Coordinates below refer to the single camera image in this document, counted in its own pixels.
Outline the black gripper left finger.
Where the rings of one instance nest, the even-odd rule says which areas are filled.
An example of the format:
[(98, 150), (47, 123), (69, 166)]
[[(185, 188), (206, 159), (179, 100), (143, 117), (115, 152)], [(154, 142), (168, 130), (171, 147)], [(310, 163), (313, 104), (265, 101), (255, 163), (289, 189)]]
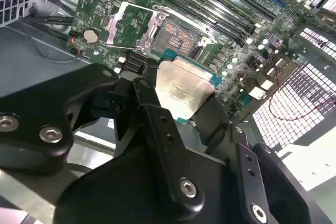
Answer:
[(73, 133), (100, 117), (116, 122), (114, 158), (145, 152), (162, 206), (194, 218), (204, 191), (169, 110), (144, 78), (121, 79), (94, 63), (1, 98), (1, 167), (53, 174), (64, 167)]

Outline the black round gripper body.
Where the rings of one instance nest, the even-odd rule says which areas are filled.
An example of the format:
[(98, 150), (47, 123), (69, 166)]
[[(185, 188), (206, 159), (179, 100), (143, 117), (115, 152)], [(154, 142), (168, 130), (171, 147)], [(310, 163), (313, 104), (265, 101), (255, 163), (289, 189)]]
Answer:
[[(63, 193), (55, 210), (56, 223), (181, 223), (161, 194), (145, 152), (114, 158), (81, 176)], [(189, 152), (204, 188), (205, 205), (189, 223), (244, 223), (233, 198), (226, 165)]]

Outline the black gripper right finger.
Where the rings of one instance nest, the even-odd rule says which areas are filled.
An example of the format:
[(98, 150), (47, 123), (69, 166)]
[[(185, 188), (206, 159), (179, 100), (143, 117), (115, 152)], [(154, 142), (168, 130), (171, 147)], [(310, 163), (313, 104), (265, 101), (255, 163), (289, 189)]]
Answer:
[(211, 95), (193, 115), (205, 161), (207, 223), (313, 223), (314, 205), (281, 159), (265, 144), (250, 146)]

